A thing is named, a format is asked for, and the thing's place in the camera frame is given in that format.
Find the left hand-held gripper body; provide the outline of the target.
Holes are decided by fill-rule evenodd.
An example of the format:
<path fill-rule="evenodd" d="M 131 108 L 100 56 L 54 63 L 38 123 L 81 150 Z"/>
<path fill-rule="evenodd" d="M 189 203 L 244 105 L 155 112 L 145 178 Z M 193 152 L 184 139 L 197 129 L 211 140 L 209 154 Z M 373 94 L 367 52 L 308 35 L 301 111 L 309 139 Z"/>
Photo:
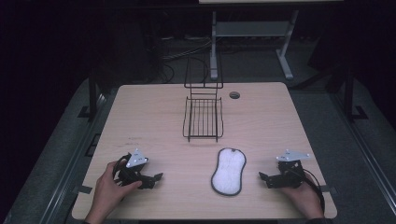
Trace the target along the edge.
<path fill-rule="evenodd" d="M 127 186 L 136 181 L 147 182 L 149 178 L 140 174 L 148 158 L 136 149 L 134 153 L 122 156 L 113 168 L 113 178 L 120 186 Z"/>

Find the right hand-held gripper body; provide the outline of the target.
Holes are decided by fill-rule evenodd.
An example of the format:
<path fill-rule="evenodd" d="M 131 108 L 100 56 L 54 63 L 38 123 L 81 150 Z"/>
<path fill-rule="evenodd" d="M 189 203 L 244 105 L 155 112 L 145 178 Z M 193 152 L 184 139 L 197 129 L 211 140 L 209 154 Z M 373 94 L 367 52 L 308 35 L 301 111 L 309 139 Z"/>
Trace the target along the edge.
<path fill-rule="evenodd" d="M 276 177 L 275 186 L 277 188 L 300 187 L 305 178 L 301 160 L 309 158 L 309 153 L 286 149 L 281 156 L 276 158 L 280 174 Z"/>

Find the person's right hand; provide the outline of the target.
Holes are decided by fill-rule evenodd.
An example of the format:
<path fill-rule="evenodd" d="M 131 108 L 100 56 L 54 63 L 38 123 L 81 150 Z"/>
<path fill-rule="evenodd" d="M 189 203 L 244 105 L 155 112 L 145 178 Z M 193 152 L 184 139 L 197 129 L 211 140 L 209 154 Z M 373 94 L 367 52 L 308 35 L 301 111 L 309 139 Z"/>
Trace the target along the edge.
<path fill-rule="evenodd" d="M 307 220 L 324 218 L 320 198 L 306 182 L 296 189 L 281 188 L 280 191 L 290 199 Z"/>

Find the person's left hand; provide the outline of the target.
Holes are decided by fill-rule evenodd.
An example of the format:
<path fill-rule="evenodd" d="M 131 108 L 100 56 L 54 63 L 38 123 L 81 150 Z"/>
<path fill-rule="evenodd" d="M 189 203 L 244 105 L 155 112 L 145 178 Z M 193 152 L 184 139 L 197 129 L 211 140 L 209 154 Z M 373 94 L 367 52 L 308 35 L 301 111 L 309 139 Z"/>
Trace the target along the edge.
<path fill-rule="evenodd" d="M 92 206 L 88 214 L 103 214 L 107 217 L 125 196 L 141 186 L 141 181 L 123 187 L 117 185 L 112 174 L 115 165 L 115 161 L 110 162 L 104 173 L 97 179 Z"/>

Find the white fluffy sponge pad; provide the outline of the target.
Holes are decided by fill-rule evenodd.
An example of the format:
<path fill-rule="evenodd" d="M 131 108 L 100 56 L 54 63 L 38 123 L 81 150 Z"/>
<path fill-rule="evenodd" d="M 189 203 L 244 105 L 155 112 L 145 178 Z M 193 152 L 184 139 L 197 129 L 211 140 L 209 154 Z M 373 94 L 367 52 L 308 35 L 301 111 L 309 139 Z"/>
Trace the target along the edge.
<path fill-rule="evenodd" d="M 235 196 L 242 190 L 242 174 L 247 163 L 245 154 L 235 148 L 218 153 L 217 167 L 211 176 L 212 189 L 224 196 Z"/>

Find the grey metal stand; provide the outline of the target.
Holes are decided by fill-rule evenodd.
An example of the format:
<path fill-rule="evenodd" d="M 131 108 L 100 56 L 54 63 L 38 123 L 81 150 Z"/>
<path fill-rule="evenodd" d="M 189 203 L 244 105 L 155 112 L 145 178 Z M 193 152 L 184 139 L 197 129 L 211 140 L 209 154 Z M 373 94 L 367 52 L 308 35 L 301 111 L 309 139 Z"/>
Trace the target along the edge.
<path fill-rule="evenodd" d="M 217 21 L 217 12 L 212 13 L 211 50 L 209 73 L 212 80 L 219 77 L 217 58 L 217 40 L 220 37 L 283 37 L 284 43 L 276 50 L 276 57 L 286 80 L 292 80 L 293 74 L 286 59 L 286 53 L 299 15 L 294 10 L 288 21 Z"/>

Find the metal floor rail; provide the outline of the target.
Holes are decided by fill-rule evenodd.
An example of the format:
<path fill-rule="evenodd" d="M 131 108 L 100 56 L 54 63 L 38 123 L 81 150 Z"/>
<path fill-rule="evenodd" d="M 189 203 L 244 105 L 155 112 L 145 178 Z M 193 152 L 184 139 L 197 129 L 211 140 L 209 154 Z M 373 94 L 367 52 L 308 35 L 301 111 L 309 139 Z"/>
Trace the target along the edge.
<path fill-rule="evenodd" d="M 103 129 L 102 111 L 106 97 L 102 93 L 94 97 L 97 113 L 93 118 L 89 115 L 91 107 L 86 99 L 87 95 L 72 99 L 51 136 L 53 141 L 49 151 L 43 156 L 43 169 L 49 174 L 52 192 L 39 224 L 56 224 L 58 217 L 60 224 L 67 220 L 91 162 L 92 140 Z"/>
<path fill-rule="evenodd" d="M 396 217 L 396 188 L 391 185 L 389 179 L 387 178 L 386 174 L 384 173 L 374 154 L 372 153 L 368 143 L 363 139 L 361 132 L 356 126 L 355 120 L 351 119 L 344 111 L 343 103 L 341 102 L 339 97 L 336 94 L 331 94 L 330 99 L 334 103 L 337 112 L 339 113 L 346 127 L 353 136 L 353 139 L 358 145 L 358 148 L 362 154 L 362 158 L 368 166 L 371 176 L 373 177 L 375 183 L 383 194 L 383 197 L 389 205 L 389 208 L 392 211 L 393 215 Z"/>

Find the black metal post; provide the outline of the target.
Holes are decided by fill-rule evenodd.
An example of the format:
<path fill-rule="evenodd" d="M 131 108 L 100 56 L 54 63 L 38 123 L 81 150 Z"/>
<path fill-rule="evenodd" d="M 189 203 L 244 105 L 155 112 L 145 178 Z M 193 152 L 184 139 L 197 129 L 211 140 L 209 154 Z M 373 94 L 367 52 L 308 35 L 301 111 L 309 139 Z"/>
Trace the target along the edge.
<path fill-rule="evenodd" d="M 353 104 L 354 93 L 354 76 L 352 70 L 348 68 L 345 76 L 345 90 L 344 90 L 344 113 L 350 122 L 357 119 L 368 119 L 367 114 L 359 105 Z"/>
<path fill-rule="evenodd" d="M 96 75 L 93 70 L 91 70 L 88 77 L 88 85 L 89 85 L 89 104 L 84 105 L 79 113 L 79 118 L 86 118 L 89 121 L 92 121 L 95 118 L 97 113 L 97 89 L 96 89 Z"/>

